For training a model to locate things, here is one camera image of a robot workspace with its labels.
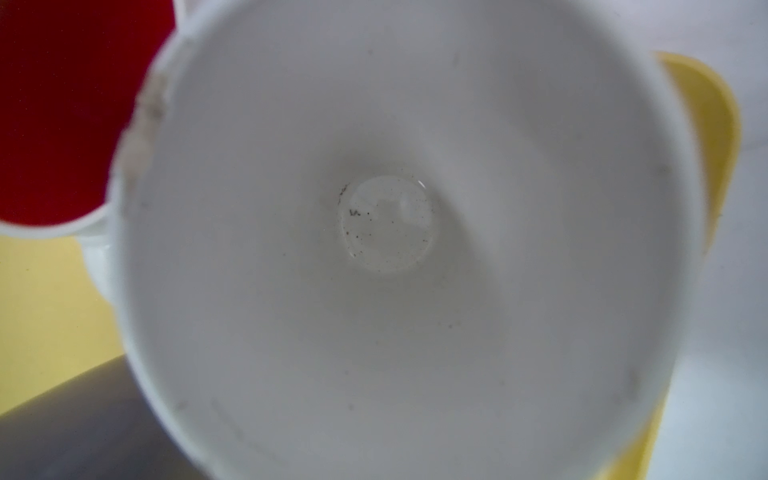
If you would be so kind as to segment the red interior white mug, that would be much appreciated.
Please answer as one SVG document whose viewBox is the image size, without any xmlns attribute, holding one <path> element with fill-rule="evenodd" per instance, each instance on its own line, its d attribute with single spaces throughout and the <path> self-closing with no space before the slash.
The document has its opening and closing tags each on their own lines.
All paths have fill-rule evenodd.
<svg viewBox="0 0 768 480">
<path fill-rule="evenodd" d="M 1 231 L 67 236 L 101 220 L 113 152 L 170 1 L 1 4 Z"/>
</svg>

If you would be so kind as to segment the white mug blue handle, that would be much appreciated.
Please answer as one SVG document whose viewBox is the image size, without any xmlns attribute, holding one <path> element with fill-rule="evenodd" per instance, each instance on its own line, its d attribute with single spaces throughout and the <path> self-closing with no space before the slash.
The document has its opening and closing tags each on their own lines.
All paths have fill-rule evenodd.
<svg viewBox="0 0 768 480">
<path fill-rule="evenodd" d="M 205 1 L 108 185 L 127 360 L 212 479 L 589 479 L 706 243 L 683 105 L 595 1 Z"/>
</svg>

